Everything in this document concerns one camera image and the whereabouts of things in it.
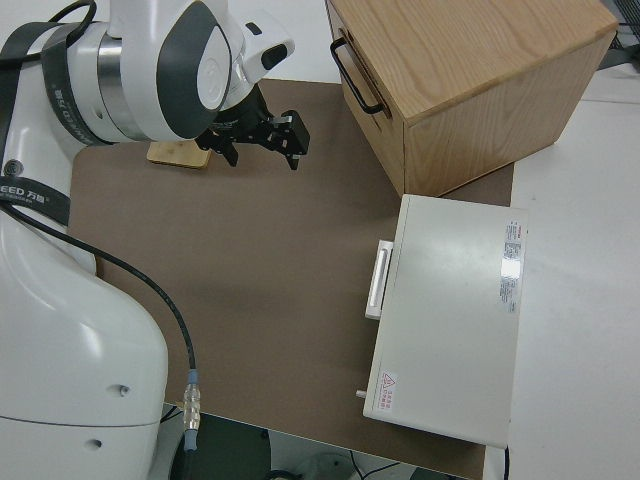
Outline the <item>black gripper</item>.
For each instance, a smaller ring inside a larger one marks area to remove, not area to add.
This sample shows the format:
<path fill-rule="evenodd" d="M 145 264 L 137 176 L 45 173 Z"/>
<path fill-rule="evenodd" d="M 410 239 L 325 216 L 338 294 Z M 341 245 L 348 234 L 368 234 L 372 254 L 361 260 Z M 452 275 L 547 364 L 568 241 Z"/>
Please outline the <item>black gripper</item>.
<path fill-rule="evenodd" d="M 310 134 L 296 110 L 273 115 L 259 87 L 233 107 L 220 111 L 196 144 L 222 155 L 231 167 L 238 164 L 236 143 L 257 144 L 284 155 L 292 171 L 308 152 Z"/>

